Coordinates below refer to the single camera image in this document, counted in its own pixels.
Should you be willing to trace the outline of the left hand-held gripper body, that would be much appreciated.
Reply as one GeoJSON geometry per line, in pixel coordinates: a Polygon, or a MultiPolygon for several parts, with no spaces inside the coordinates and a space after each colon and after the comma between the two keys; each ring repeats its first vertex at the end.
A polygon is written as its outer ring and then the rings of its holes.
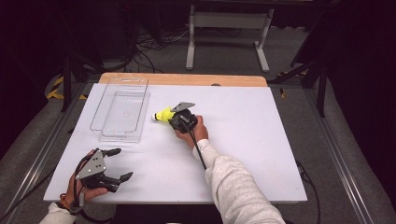
{"type": "Polygon", "coordinates": [[[106,176],[105,170],[104,151],[97,148],[88,157],[88,161],[78,169],[76,179],[88,189],[106,188],[110,192],[116,192],[121,182],[119,179],[106,176]]]}

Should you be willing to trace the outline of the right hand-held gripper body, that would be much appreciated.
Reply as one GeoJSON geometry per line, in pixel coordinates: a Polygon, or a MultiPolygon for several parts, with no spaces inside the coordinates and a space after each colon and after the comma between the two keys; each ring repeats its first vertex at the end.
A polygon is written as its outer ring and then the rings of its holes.
{"type": "Polygon", "coordinates": [[[195,103],[181,102],[171,109],[173,116],[169,119],[169,123],[174,130],[188,133],[197,125],[197,118],[189,110],[192,106],[195,106],[195,103]]]}

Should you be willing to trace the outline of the person's right hand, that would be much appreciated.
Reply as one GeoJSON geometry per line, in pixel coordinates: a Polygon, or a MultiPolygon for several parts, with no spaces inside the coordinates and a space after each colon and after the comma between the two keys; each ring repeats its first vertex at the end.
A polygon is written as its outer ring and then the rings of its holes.
{"type": "Polygon", "coordinates": [[[197,125],[193,129],[193,136],[195,139],[192,139],[189,133],[181,133],[180,131],[175,130],[176,137],[183,140],[189,148],[194,148],[195,143],[198,143],[202,139],[208,138],[208,131],[204,125],[203,117],[198,115],[196,118],[197,125]]]}

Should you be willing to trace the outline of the person's left hand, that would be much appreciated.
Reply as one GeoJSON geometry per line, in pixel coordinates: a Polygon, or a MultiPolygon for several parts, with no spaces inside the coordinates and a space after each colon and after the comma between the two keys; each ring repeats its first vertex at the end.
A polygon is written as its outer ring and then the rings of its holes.
{"type": "Polygon", "coordinates": [[[98,188],[98,189],[87,189],[83,187],[79,180],[76,180],[72,175],[69,180],[68,188],[66,194],[64,196],[64,200],[71,204],[75,200],[75,196],[78,193],[82,193],[84,195],[84,201],[88,202],[95,197],[99,197],[101,195],[107,194],[106,188],[98,188]]]}

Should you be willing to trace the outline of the wooden table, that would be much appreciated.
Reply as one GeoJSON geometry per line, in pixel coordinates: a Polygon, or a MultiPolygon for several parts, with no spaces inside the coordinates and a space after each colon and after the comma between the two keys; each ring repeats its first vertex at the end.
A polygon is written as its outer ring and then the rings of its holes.
{"type": "Polygon", "coordinates": [[[111,78],[143,78],[151,85],[221,86],[221,87],[266,87],[261,76],[229,76],[202,74],[151,74],[151,73],[103,73],[99,83],[111,78]]]}

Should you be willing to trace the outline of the clear plastic container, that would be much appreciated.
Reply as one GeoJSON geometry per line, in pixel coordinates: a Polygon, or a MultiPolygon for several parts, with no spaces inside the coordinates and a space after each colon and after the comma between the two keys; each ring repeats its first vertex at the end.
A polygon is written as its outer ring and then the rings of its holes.
{"type": "Polygon", "coordinates": [[[149,104],[149,81],[111,78],[103,91],[90,129],[101,142],[138,143],[149,104]]]}

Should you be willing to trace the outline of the white board sheet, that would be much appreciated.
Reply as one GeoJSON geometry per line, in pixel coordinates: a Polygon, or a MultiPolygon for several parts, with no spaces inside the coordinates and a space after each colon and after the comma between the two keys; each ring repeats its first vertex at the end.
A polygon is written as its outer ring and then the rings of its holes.
{"type": "MultiPolygon", "coordinates": [[[[202,164],[169,125],[147,118],[137,143],[100,141],[91,123],[104,89],[102,84],[92,87],[45,200],[58,200],[89,150],[118,147],[120,154],[105,159],[106,175],[131,173],[132,177],[116,192],[98,197],[99,203],[211,203],[202,164]]],[[[219,152],[240,160],[268,200],[305,201],[304,186],[270,89],[165,85],[151,85],[148,89],[148,116],[180,102],[192,102],[192,112],[204,118],[210,143],[219,152]]]]}

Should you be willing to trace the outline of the black metal stand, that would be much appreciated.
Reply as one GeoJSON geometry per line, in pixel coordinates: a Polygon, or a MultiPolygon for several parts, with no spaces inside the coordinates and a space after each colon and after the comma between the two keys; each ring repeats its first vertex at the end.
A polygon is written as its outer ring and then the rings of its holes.
{"type": "Polygon", "coordinates": [[[88,80],[88,69],[85,68],[85,65],[91,67],[95,73],[103,74],[106,72],[106,69],[102,65],[94,63],[77,53],[67,53],[64,56],[62,65],[62,75],[64,77],[64,104],[62,112],[65,112],[72,102],[72,77],[75,77],[77,82],[85,82],[88,80]]]}
{"type": "Polygon", "coordinates": [[[300,82],[304,89],[312,89],[313,85],[318,81],[317,110],[320,116],[324,118],[324,101],[328,75],[328,67],[325,62],[313,61],[305,63],[287,73],[282,72],[280,76],[269,80],[268,84],[281,84],[292,77],[296,77],[302,72],[306,72],[304,78],[300,82]]]}

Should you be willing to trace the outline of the yellow black hazard tape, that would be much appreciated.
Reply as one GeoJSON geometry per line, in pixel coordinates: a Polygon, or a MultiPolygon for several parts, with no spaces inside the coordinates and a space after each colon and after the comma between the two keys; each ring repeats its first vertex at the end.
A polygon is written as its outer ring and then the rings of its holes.
{"type": "Polygon", "coordinates": [[[51,89],[49,90],[49,93],[47,94],[48,99],[64,99],[64,95],[58,92],[59,87],[63,84],[64,82],[64,77],[63,76],[58,76],[54,83],[52,84],[51,89]]]}

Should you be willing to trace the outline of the white metal stand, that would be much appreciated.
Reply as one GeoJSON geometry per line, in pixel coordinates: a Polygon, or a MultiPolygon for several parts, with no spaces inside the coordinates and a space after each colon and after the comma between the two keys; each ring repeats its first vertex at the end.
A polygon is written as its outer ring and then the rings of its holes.
{"type": "Polygon", "coordinates": [[[269,9],[265,13],[231,13],[231,12],[201,12],[191,6],[189,16],[189,45],[187,50],[186,69],[192,70],[194,64],[195,34],[196,28],[234,28],[234,29],[259,29],[260,38],[254,42],[259,63],[262,71],[270,71],[269,64],[264,54],[264,42],[271,26],[274,10],[269,9]]]}

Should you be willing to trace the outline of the aluminium rail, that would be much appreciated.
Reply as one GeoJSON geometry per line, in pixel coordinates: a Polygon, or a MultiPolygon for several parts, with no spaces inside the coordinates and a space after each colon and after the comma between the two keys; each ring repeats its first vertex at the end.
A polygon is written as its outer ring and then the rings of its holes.
{"type": "Polygon", "coordinates": [[[48,213],[43,197],[91,88],[77,84],[65,112],[49,100],[0,160],[0,224],[38,224],[48,213]]]}
{"type": "Polygon", "coordinates": [[[329,123],[318,112],[315,93],[312,90],[304,90],[304,95],[311,109],[313,110],[313,114],[316,118],[318,126],[325,137],[329,148],[329,153],[332,157],[332,162],[341,179],[346,191],[346,195],[351,202],[360,224],[374,224],[370,212],[368,211],[368,208],[361,197],[361,193],[358,189],[356,181],[352,173],[349,171],[347,164],[341,154],[340,148],[336,143],[329,123]]]}

